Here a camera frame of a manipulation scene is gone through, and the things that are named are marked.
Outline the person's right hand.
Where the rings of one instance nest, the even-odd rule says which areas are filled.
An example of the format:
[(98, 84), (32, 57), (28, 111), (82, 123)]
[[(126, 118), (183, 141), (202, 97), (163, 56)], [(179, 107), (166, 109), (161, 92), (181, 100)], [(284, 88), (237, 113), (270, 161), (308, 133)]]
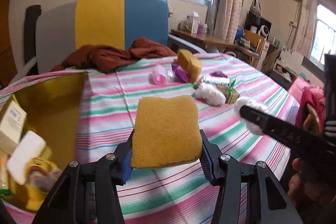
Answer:
[(304, 181), (301, 178), (301, 159), (292, 162), (295, 174), (288, 182), (288, 197), (303, 223), (335, 223), (335, 190)]

